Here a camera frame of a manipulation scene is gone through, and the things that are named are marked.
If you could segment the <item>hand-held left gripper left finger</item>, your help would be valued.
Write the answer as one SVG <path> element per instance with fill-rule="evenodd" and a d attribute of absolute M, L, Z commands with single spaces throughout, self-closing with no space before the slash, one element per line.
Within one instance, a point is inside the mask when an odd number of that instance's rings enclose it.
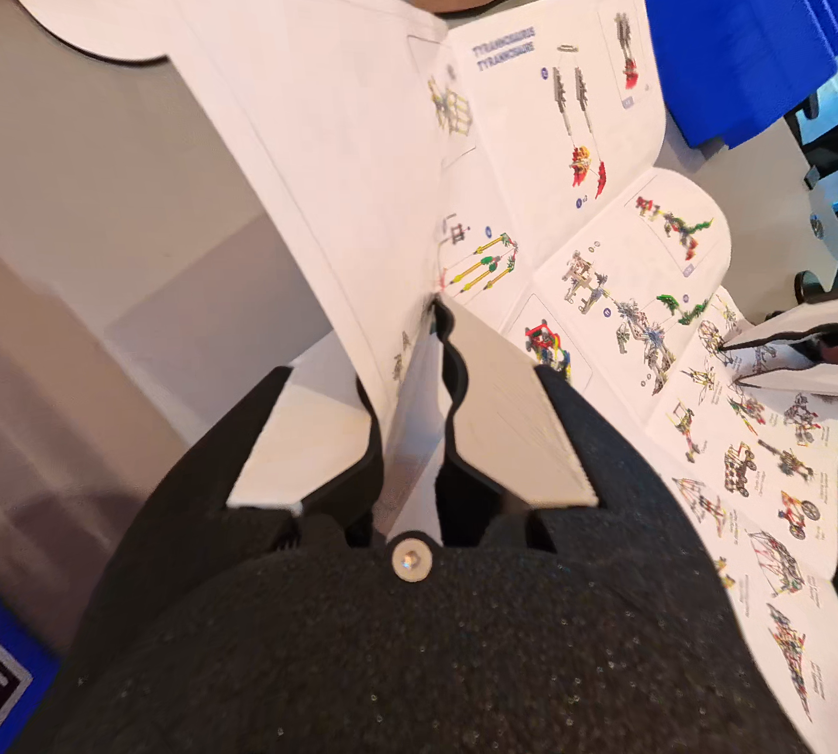
<path fill-rule="evenodd" d="M 383 485 L 379 421 L 338 336 L 291 363 L 228 508 L 366 515 Z"/>

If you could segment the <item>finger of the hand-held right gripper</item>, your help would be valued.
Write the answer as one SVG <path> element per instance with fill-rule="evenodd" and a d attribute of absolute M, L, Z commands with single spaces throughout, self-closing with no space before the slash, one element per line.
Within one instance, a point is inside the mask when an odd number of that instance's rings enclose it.
<path fill-rule="evenodd" d="M 837 332 L 837 301 L 803 303 L 728 338 L 722 351 L 756 348 L 774 342 L 796 343 Z"/>
<path fill-rule="evenodd" d="M 754 389 L 802 392 L 819 396 L 837 396 L 837 367 L 776 368 L 741 376 L 737 384 Z"/>

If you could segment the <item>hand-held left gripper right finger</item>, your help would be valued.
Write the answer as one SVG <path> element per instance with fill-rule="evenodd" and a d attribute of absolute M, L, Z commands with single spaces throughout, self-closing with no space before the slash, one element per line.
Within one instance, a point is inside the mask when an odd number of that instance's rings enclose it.
<path fill-rule="evenodd" d="M 595 508 L 584 471 L 536 364 L 465 306 L 434 299 L 443 347 L 439 513 L 493 513 L 511 497 L 529 509 Z"/>

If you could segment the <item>toy instruction booklet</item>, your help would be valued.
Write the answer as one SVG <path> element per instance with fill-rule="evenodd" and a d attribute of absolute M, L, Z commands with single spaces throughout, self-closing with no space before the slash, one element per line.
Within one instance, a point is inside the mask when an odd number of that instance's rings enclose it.
<path fill-rule="evenodd" d="M 836 752 L 836 397 L 721 287 L 728 222 L 656 167 L 644 0 L 448 30 L 399 0 L 159 0 L 170 57 L 253 184 L 390 433 L 426 302 L 568 369 L 652 455 L 780 703 Z"/>

